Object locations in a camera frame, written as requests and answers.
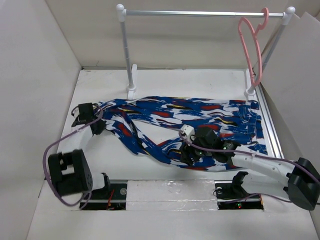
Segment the blue patterned trousers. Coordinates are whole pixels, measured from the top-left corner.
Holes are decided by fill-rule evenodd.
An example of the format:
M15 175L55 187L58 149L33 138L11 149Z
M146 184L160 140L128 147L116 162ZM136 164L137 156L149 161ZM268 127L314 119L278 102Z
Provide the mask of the blue patterned trousers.
M219 137L235 141L261 154L267 154L262 116L256 100L209 99L169 96L147 96L133 100L113 99L98 104L107 131L112 132L133 154L149 155L157 161L183 169L207 172L235 170L211 156L201 157L188 166L180 161L182 139L179 136L155 143L139 129L136 121L180 130L183 125L194 129L208 127Z

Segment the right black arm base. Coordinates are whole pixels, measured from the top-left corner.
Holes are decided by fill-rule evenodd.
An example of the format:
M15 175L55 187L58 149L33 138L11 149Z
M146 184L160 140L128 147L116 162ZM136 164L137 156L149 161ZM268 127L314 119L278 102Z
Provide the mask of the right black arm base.
M263 210L260 195L252 195L243 188L243 180L249 173L238 172L232 180L215 180L213 195L217 199L217 209L222 210Z

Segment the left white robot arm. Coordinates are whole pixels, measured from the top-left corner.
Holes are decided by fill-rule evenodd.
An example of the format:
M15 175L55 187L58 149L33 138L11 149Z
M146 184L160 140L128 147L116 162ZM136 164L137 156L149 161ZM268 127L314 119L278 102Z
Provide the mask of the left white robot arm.
M100 198L111 194L111 185L103 174L93 176L85 157L85 148L93 136L106 128L103 111L97 103L82 103L71 111L75 117L71 133L63 137L60 152L44 158L49 169L47 179L56 197L86 194L94 190Z

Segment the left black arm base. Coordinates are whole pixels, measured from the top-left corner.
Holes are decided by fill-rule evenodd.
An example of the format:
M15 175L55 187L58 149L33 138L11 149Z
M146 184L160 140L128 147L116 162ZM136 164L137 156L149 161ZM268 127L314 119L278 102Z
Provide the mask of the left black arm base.
M126 209L128 182L112 180L109 189L96 189L88 202L86 196L79 204L84 211L122 211Z

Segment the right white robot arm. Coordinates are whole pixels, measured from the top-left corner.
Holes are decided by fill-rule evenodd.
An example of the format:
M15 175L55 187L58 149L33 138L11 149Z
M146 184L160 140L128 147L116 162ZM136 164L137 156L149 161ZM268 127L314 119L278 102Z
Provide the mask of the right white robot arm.
M192 167L207 157L239 168L229 182L217 181L217 199L235 209L248 199L264 195L313 211L319 205L320 174L305 158L297 161L260 154L240 143L220 138L209 127L183 125L181 162Z

